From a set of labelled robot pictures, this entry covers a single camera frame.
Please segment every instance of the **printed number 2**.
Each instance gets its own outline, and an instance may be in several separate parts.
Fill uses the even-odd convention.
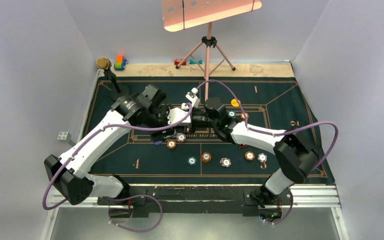
[[[136,163],[133,164],[133,167],[135,167],[135,169],[139,168],[139,158],[136,160]]]
[[[291,126],[300,126],[300,122],[299,121],[290,121],[290,125]]]

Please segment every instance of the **white poker chip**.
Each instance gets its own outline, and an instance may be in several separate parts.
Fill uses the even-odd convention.
[[[258,161],[262,164],[265,163],[267,161],[267,155],[264,153],[258,154]]]
[[[184,134],[180,134],[177,136],[177,141],[179,143],[183,143],[185,141],[185,139],[186,139],[186,136]]]
[[[232,161],[227,158],[227,157],[223,157],[221,160],[220,160],[220,164],[222,167],[225,167],[225,168],[228,168],[232,165]]]
[[[236,113],[234,111],[229,111],[229,117],[234,118]]]
[[[196,159],[195,157],[191,156],[191,157],[189,157],[189,158],[187,159],[187,163],[188,163],[189,165],[193,166],[193,165],[195,165],[195,164],[197,163],[197,159]]]

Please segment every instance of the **gray wall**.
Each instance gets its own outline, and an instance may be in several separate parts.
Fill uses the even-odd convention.
[[[161,0],[65,1],[94,58],[124,54],[129,63],[167,63],[184,57],[207,34],[206,25],[166,31]],[[328,0],[261,2],[254,12],[213,24],[213,35],[234,63],[294,59]],[[202,47],[196,57],[204,53]],[[222,59],[217,50],[211,55],[212,62]]]
[[[329,163],[351,238],[384,239],[384,0],[329,1],[293,66],[318,119],[339,125]]]
[[[0,1],[0,239],[39,239],[43,160],[78,135],[93,64],[63,0]]]

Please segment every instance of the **black mounting bracket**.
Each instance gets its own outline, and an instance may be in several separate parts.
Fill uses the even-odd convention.
[[[207,47],[213,47],[215,48],[217,45],[217,40],[215,37],[211,37],[210,39],[207,39],[207,36],[202,37],[202,42],[207,46]]]

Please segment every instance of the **tripod stand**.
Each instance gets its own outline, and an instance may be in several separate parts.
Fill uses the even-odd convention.
[[[233,71],[236,70],[236,67],[233,66],[233,64],[231,63],[231,61],[229,60],[229,58],[226,56],[226,54],[223,52],[223,50],[220,48],[220,46],[217,44],[217,40],[215,37],[211,36],[211,28],[212,28],[212,25],[213,25],[213,22],[209,22],[208,23],[208,29],[207,29],[207,34],[206,36],[203,36],[202,39],[201,39],[201,42],[196,45],[196,47],[194,49],[192,49],[192,51],[190,51],[186,57],[184,57],[181,62],[179,62],[179,64],[176,65],[176,69],[179,69],[180,66],[182,65],[182,63],[184,61],[186,61],[189,57],[193,58],[193,60],[198,63],[198,61],[195,59],[194,56],[192,56],[192,54],[202,45],[202,44],[205,44],[206,45],[206,51],[205,51],[205,69],[203,69],[201,67],[201,64],[198,63],[198,66],[199,68],[204,72],[205,74],[205,80],[207,81],[208,79],[210,79],[210,75],[214,72],[214,70],[216,70],[225,60],[227,61],[227,63],[230,65],[230,67],[232,68]],[[223,60],[212,70],[210,71],[210,49],[211,49],[211,46],[213,48],[217,48],[218,51],[221,53],[221,55],[223,56]],[[205,100],[208,99],[208,82],[205,83]]]

